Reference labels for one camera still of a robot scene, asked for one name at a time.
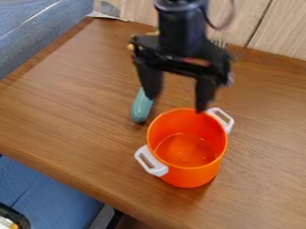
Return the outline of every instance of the white handle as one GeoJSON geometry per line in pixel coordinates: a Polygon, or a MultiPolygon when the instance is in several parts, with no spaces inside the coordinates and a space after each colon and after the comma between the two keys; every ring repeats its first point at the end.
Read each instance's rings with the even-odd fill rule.
{"type": "Polygon", "coordinates": [[[214,118],[216,118],[224,126],[227,134],[231,133],[233,126],[234,126],[234,119],[230,115],[228,115],[223,110],[217,107],[210,108],[207,111],[207,113],[213,116],[214,118]],[[218,114],[221,114],[226,119],[228,119],[228,122],[224,120],[223,117],[218,114]]]}
{"type": "Polygon", "coordinates": [[[134,156],[149,174],[160,177],[167,174],[169,171],[167,165],[164,165],[154,158],[147,145],[138,149],[134,156]]]}

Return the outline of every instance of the wooden table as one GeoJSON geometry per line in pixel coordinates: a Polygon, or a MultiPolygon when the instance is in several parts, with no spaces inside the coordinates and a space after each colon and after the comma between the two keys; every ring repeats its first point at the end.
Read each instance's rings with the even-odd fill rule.
{"type": "Polygon", "coordinates": [[[306,63],[235,49],[236,83],[216,106],[234,116],[221,171],[197,189],[146,174],[133,154],[150,121],[192,106],[192,81],[166,76],[145,125],[126,50],[150,27],[86,19],[0,83],[0,151],[155,228],[306,228],[306,63]]]}

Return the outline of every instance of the cable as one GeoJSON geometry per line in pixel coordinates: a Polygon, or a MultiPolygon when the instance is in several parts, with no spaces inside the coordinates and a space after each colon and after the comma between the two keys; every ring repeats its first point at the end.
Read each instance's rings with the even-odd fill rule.
{"type": "Polygon", "coordinates": [[[204,9],[201,9],[203,14],[204,14],[204,17],[205,17],[205,20],[207,21],[208,25],[212,28],[212,29],[215,29],[215,30],[223,30],[225,28],[227,28],[232,22],[233,22],[233,19],[234,19],[234,16],[236,15],[236,5],[235,5],[235,1],[234,0],[229,0],[230,4],[231,4],[231,10],[230,10],[230,13],[228,14],[228,16],[226,17],[225,21],[223,23],[221,23],[220,25],[214,25],[211,20],[209,19],[207,13],[205,12],[204,9]]]}

